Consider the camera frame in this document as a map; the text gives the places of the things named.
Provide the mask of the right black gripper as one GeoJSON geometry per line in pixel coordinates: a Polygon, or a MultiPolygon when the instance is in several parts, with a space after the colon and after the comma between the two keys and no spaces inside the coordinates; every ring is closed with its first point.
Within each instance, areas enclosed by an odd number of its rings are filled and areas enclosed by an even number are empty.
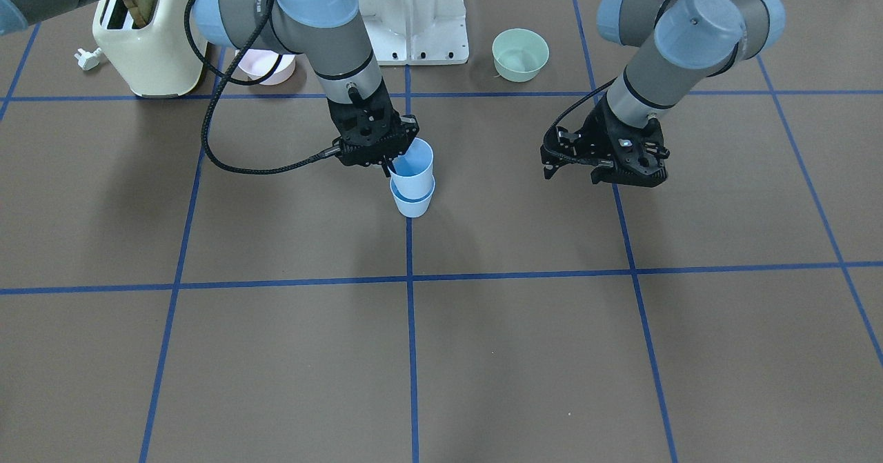
{"type": "Polygon", "coordinates": [[[402,116],[389,98],[387,86],[379,85],[363,97],[355,83],[348,83],[350,101],[329,101],[329,112],[339,138],[333,142],[334,156],[344,166],[381,165],[387,178],[397,174],[395,158],[410,148],[419,133],[416,116],[402,116]]]}

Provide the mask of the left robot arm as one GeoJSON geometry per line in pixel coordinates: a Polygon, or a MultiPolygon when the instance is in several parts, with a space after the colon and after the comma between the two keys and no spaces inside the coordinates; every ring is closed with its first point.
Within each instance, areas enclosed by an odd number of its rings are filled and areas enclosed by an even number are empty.
{"type": "Polygon", "coordinates": [[[652,188],[668,177],[662,117],[707,77],[772,47],[786,27],[780,0],[602,0],[606,41],[637,49],[624,69],[589,93],[598,101],[582,127],[555,120],[544,134],[544,177],[575,164],[594,184],[652,188]]]}

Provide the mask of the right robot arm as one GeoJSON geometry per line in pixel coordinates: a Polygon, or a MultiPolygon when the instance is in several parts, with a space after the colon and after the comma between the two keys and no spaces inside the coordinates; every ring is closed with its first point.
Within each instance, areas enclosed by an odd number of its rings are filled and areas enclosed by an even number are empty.
{"type": "MultiPolygon", "coordinates": [[[[2,0],[2,33],[53,19],[100,0],[2,0]]],[[[395,159],[406,154],[419,132],[416,117],[394,110],[381,67],[357,0],[186,0],[183,31],[203,67],[219,77],[201,130],[205,156],[230,173],[269,176],[335,157],[344,166],[378,165],[389,176],[395,159]],[[327,98],[339,136],[330,148],[278,168],[240,168],[225,164],[208,138],[221,93],[233,82],[236,67],[219,70],[208,63],[192,38],[199,30],[218,47],[267,49],[278,55],[305,55],[327,98]]]]}

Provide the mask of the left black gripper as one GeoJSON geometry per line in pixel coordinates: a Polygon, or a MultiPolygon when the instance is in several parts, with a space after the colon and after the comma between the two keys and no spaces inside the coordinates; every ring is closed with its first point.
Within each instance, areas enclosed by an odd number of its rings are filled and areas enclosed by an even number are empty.
{"type": "Polygon", "coordinates": [[[540,160],[546,180],[569,164],[592,166],[592,183],[628,184],[653,188],[668,179],[665,161],[671,152],[664,145],[662,127],[652,117],[642,128],[628,126],[615,116],[602,97],[584,120],[583,126],[570,132],[559,126],[587,97],[559,116],[544,134],[540,160]]]}

